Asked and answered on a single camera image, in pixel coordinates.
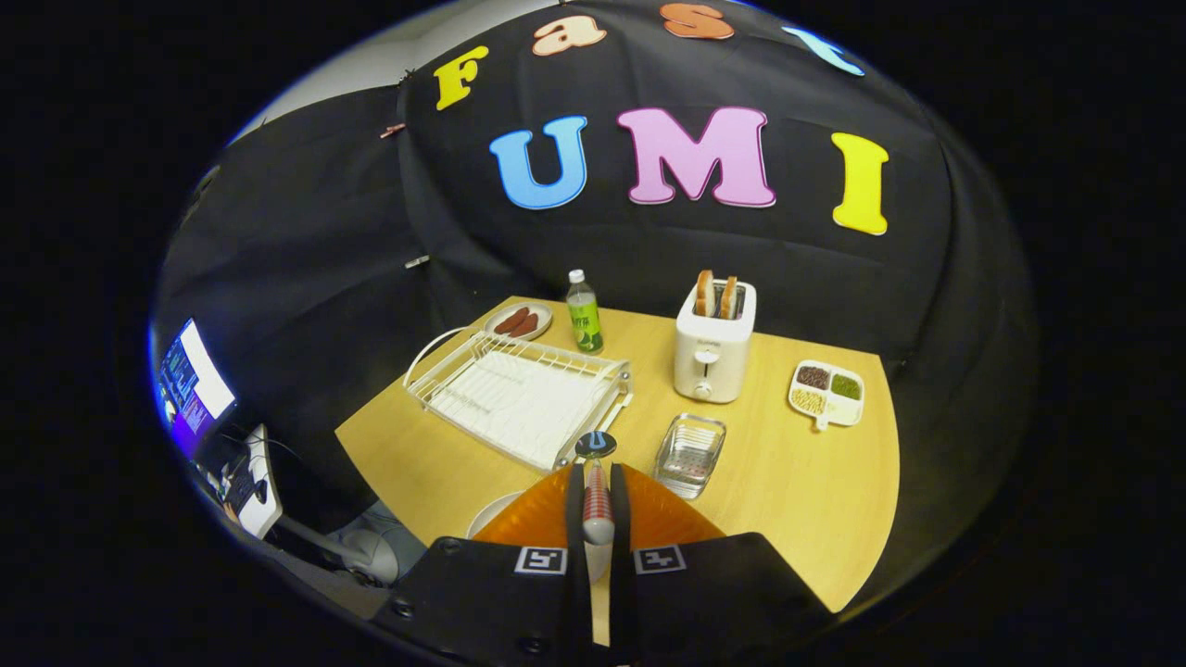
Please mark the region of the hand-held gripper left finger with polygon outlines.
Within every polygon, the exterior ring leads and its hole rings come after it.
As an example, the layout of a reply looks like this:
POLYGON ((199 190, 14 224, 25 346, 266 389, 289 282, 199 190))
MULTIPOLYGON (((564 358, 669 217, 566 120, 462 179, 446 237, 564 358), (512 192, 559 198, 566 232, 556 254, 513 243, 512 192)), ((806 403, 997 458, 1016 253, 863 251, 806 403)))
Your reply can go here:
POLYGON ((584 466, 566 468, 563 547, 440 536, 370 622, 444 666, 588 666, 593 621, 584 466))

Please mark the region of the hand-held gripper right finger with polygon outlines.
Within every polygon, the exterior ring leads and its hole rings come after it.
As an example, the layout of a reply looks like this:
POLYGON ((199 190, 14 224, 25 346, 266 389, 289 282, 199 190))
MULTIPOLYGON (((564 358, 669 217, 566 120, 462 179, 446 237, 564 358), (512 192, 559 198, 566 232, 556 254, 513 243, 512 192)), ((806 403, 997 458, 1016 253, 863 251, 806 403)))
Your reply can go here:
POLYGON ((834 614, 766 536, 748 532, 635 548, 639 479, 624 464, 611 468, 611 663, 771 666, 830 633, 834 614))

